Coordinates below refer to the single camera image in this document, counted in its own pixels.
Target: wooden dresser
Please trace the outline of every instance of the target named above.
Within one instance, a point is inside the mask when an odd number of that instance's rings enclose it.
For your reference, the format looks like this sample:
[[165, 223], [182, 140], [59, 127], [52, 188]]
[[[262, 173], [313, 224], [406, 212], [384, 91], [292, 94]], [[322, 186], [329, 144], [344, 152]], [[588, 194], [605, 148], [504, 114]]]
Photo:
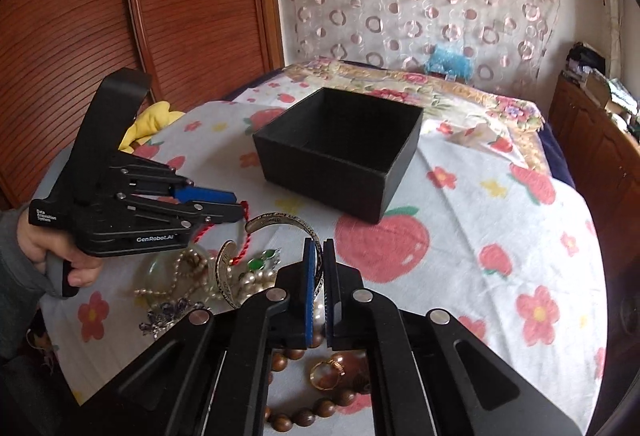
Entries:
[[606, 277], [640, 264], [640, 146], [564, 77], [549, 123], [596, 226]]

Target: person's arm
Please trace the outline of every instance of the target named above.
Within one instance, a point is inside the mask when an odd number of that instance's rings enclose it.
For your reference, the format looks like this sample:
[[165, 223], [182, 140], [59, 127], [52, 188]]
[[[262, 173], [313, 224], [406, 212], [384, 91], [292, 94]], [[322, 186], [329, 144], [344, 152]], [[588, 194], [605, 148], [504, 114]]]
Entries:
[[72, 286], [89, 286], [102, 261], [82, 253], [65, 232], [29, 224], [26, 207], [0, 211], [0, 358], [11, 359], [20, 346], [38, 301], [56, 295], [44, 275], [47, 251], [69, 260]]

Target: floral blanket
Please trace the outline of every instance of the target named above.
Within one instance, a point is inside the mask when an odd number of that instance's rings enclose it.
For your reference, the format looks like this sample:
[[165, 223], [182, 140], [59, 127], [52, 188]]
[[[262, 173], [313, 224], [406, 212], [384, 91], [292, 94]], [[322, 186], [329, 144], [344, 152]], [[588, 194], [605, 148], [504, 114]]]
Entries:
[[[288, 100], [287, 94], [279, 98]], [[585, 431], [602, 378], [607, 301], [583, 199], [508, 159], [422, 136], [385, 217], [368, 225], [264, 180], [251, 133], [281, 112], [209, 102], [136, 153], [175, 167], [196, 185], [235, 192], [252, 217], [280, 210], [303, 218], [321, 239], [335, 239], [338, 260], [358, 268], [368, 288], [419, 314], [449, 310]], [[283, 264], [296, 262], [303, 238], [286, 225], [260, 230], [243, 264], [267, 248], [281, 248]], [[215, 253], [227, 239], [241, 246], [242, 225], [216, 226], [200, 244]], [[95, 285], [65, 302], [42, 299], [60, 366], [79, 402], [152, 343], [138, 329], [146, 303], [133, 294], [145, 283], [143, 259], [108, 261]], [[226, 303], [213, 309], [224, 311]], [[271, 408], [291, 413], [312, 405], [321, 395], [308, 383], [309, 369], [331, 354], [321, 346], [277, 373]], [[368, 396], [290, 431], [373, 433]], [[266, 428], [265, 434], [275, 432]]]
[[421, 106], [424, 108], [423, 136], [550, 173], [536, 133], [544, 120], [534, 103], [485, 93], [436, 77], [320, 58], [288, 66], [282, 74], [247, 90], [236, 101], [288, 108], [322, 87]]

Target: gray sleeve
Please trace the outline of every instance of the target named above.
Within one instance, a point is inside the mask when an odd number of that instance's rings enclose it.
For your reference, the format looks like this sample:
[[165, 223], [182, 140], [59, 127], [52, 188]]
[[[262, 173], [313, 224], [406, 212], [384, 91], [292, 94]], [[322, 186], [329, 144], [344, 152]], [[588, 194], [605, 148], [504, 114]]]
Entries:
[[25, 208], [0, 211], [0, 357], [6, 359], [15, 356], [40, 298], [55, 294], [49, 279], [18, 246], [18, 217]]

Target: wooden wardrobe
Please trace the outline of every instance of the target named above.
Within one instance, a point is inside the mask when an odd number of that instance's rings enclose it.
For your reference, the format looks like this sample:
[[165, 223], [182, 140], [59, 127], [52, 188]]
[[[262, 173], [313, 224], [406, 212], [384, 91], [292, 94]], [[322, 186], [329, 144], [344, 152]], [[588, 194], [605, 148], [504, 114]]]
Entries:
[[30, 199], [110, 72], [188, 111], [282, 65], [276, 0], [0, 0], [0, 207]]

